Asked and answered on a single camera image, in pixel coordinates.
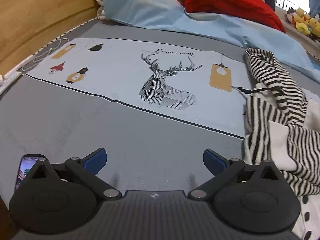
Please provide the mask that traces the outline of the red pillow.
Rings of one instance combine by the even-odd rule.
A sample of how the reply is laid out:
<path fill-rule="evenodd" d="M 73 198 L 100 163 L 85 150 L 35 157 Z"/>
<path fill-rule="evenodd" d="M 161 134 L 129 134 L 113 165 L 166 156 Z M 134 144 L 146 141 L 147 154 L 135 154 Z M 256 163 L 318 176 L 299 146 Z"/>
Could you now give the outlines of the red pillow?
<path fill-rule="evenodd" d="M 187 13 L 210 12 L 243 18 L 285 33 L 274 10 L 262 0 L 184 0 Z"/>

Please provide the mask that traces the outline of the yellow plush toy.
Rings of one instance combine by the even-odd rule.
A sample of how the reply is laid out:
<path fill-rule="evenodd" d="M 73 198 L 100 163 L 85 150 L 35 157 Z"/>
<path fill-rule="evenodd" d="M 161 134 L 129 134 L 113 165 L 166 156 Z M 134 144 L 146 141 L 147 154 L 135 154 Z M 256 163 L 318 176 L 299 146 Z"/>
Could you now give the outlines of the yellow plush toy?
<path fill-rule="evenodd" d="M 300 33 L 310 38 L 319 38 L 319 14 L 311 17 L 303 9 L 289 9 L 286 13 L 287 20 Z"/>

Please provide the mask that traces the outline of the light blue blanket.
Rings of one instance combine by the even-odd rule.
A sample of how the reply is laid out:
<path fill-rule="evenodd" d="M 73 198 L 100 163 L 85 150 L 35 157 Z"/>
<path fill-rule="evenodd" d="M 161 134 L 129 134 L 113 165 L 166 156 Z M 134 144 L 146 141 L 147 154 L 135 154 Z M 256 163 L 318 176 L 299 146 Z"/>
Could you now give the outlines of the light blue blanket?
<path fill-rule="evenodd" d="M 145 29 L 210 37 L 241 48 L 274 53 L 283 64 L 319 82 L 319 66 L 305 49 L 285 33 L 242 18 L 212 13 L 187 13 L 177 0 L 104 0 L 105 16 Z"/>

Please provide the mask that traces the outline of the smartphone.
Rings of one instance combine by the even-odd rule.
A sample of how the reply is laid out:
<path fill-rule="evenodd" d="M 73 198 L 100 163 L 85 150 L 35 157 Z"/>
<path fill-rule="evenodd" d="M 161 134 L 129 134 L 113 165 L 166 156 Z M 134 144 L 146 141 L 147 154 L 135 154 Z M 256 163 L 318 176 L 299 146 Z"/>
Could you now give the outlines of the smartphone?
<path fill-rule="evenodd" d="M 31 170 L 33 165 L 39 160 L 39 159 L 46 159 L 42 154 L 26 154 L 21 158 L 20 165 L 18 168 L 17 178 L 16 178 L 16 184 L 15 184 L 15 190 L 21 185 L 22 181 L 28 174 L 28 172 Z"/>

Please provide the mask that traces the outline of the grey printed bed sheet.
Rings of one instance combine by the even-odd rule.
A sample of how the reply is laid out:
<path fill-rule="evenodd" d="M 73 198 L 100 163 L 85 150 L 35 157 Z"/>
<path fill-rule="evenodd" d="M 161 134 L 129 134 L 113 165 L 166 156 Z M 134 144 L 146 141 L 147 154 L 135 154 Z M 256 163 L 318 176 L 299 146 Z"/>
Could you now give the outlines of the grey printed bed sheet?
<path fill-rule="evenodd" d="M 212 178 L 210 148 L 242 158 L 247 96 L 255 81 L 244 49 L 195 35 L 93 21 L 75 45 L 46 58 L 1 95 L 1 197 L 21 159 L 61 164 L 98 148 L 98 173 L 119 191 L 190 191 Z"/>

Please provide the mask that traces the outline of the black white striped garment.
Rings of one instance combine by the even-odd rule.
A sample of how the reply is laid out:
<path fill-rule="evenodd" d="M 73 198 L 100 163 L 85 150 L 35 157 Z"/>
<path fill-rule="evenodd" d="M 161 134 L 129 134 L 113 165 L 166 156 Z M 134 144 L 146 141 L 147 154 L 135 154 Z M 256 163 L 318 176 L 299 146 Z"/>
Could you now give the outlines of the black white striped garment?
<path fill-rule="evenodd" d="M 244 160 L 274 162 L 301 205 L 293 232 L 319 239 L 319 103 L 272 52 L 248 48 L 245 59 L 256 84 L 246 102 Z"/>

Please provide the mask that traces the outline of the blue curtain right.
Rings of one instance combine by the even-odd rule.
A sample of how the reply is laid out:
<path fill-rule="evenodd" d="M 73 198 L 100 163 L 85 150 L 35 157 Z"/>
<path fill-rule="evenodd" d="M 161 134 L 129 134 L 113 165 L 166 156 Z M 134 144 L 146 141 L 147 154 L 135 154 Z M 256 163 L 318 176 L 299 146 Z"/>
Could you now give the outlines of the blue curtain right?
<path fill-rule="evenodd" d="M 315 18 L 317 14 L 320 14 L 320 0 L 309 1 L 310 16 Z"/>

